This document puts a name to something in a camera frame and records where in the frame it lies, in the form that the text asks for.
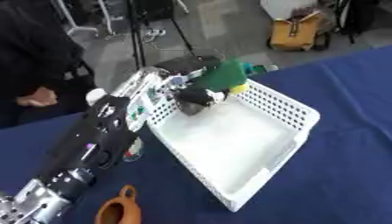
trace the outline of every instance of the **person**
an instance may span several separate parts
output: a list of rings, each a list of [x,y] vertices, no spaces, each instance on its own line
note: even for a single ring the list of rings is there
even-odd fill
[[[0,129],[87,108],[94,77],[75,75],[80,66],[94,72],[58,21],[49,0],[0,0]]]

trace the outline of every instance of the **black bag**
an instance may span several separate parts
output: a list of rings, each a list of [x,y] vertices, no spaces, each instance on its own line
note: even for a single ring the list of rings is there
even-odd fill
[[[338,0],[336,21],[339,31],[348,35],[353,44],[354,35],[368,30],[375,20],[375,7],[379,0]]]

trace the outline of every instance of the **basket mesh side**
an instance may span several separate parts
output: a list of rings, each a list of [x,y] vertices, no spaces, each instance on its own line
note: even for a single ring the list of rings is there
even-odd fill
[[[159,125],[165,120],[167,116],[169,116],[176,110],[177,110],[177,105],[174,100],[171,101],[164,100],[159,104],[159,106],[156,109],[154,109],[150,120],[152,121],[152,124]]]
[[[245,104],[253,106],[295,130],[302,130],[305,126],[309,111],[302,104],[279,94],[278,92],[249,81],[249,90],[236,97]]]

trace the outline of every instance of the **terracotta teapot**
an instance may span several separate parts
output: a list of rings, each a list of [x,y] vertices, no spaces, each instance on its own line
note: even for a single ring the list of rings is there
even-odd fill
[[[136,190],[126,185],[120,196],[107,201],[95,217],[95,224],[140,224],[140,207],[135,202]]]

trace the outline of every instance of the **chair leg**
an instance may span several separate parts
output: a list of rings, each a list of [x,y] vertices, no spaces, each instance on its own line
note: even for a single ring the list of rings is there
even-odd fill
[[[188,6],[186,6],[186,4],[182,1],[182,0],[176,0],[177,1],[177,4],[179,5],[179,6],[181,6],[181,8],[184,10],[184,12],[186,13],[186,14],[189,14],[189,9],[188,9]]]

